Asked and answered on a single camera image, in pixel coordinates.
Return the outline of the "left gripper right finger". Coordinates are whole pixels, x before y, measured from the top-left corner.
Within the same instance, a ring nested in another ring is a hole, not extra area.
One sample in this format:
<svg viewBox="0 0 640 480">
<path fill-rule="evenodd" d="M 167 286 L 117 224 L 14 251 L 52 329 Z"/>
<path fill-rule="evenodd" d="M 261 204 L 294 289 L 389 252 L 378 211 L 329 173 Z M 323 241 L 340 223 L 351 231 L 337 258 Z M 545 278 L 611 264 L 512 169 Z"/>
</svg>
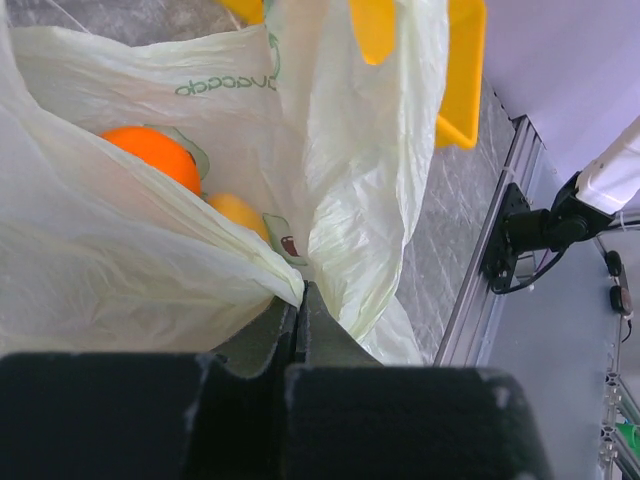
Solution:
<svg viewBox="0 0 640 480">
<path fill-rule="evenodd" d="M 309 283 L 284 381 L 287 479 L 547 479 L 520 384 L 492 368 L 351 364 L 366 353 Z"/>
</svg>

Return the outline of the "yellow plastic tray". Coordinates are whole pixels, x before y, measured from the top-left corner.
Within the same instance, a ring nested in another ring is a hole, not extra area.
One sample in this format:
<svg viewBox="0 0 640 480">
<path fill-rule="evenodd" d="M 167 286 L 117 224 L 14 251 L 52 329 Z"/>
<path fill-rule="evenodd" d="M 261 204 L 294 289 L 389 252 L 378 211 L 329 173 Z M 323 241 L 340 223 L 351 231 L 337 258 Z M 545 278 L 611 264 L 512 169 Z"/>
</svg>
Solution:
<svg viewBox="0 0 640 480">
<path fill-rule="evenodd" d="M 393 1 L 350 1 L 349 13 L 361 56 L 382 64 L 396 45 Z M 450 1 L 448 62 L 444 95 L 436 115 L 434 146 L 476 146 L 482 93 L 486 5 L 483 1 Z"/>
</svg>

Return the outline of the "pale green plastic bag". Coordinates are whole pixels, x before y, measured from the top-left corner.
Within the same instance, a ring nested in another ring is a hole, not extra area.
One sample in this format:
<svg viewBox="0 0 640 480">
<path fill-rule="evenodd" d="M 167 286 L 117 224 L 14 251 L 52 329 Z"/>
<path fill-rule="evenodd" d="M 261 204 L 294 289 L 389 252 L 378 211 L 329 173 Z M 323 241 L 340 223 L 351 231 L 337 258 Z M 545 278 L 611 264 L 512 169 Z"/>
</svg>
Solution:
<svg viewBox="0 0 640 480">
<path fill-rule="evenodd" d="M 129 46 L 1 21 L 1 350 L 208 351 L 306 281 L 375 359 L 418 364 L 396 299 L 444 93 L 447 3 L 398 1 L 369 65 L 344 1 Z M 103 139 L 150 127 L 201 195 Z M 270 242 L 208 203 L 230 193 Z"/>
</svg>

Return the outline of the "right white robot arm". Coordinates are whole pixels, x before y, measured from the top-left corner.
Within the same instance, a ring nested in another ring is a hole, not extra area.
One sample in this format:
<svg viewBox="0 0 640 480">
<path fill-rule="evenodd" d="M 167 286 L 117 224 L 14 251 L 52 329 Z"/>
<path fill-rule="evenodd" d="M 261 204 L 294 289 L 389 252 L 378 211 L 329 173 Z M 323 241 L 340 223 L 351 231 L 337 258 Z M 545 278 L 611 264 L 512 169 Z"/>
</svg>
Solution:
<svg viewBox="0 0 640 480">
<path fill-rule="evenodd" d="M 515 253 L 554 253 L 593 238 L 639 191 L 639 121 L 559 190 L 549 209 L 510 214 L 502 231 Z"/>
</svg>

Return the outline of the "fake orange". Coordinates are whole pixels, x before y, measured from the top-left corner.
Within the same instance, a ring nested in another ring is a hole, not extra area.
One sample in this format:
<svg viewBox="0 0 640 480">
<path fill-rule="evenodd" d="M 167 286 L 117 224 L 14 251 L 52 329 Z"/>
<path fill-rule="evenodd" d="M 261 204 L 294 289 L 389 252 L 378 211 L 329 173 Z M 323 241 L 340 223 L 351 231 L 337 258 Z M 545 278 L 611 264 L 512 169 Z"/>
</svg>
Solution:
<svg viewBox="0 0 640 480">
<path fill-rule="evenodd" d="M 195 160 L 176 140 L 145 126 L 119 127 L 102 133 L 101 137 L 169 176 L 195 195 L 201 195 Z"/>
</svg>

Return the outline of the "fake yellow lemon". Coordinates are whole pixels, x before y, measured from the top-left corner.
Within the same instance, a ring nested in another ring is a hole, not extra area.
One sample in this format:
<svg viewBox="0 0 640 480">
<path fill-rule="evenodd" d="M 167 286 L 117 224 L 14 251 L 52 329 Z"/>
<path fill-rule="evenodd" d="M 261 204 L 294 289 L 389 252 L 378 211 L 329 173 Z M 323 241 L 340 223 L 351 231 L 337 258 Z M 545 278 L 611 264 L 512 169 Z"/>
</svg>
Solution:
<svg viewBox="0 0 640 480">
<path fill-rule="evenodd" d="M 270 242 L 263 217 L 238 196 L 217 193 L 209 196 L 207 203 L 231 222 L 254 231 L 265 242 Z"/>
</svg>

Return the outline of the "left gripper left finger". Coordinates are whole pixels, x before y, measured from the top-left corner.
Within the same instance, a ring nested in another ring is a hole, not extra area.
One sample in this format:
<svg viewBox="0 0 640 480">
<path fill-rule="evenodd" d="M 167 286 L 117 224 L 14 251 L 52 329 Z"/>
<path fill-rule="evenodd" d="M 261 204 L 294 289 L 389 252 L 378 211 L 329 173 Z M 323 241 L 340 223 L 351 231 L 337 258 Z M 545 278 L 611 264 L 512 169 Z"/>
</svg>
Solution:
<svg viewBox="0 0 640 480">
<path fill-rule="evenodd" d="M 273 301 L 205 353 L 1 361 L 5 479 L 275 479 L 297 309 Z"/>
</svg>

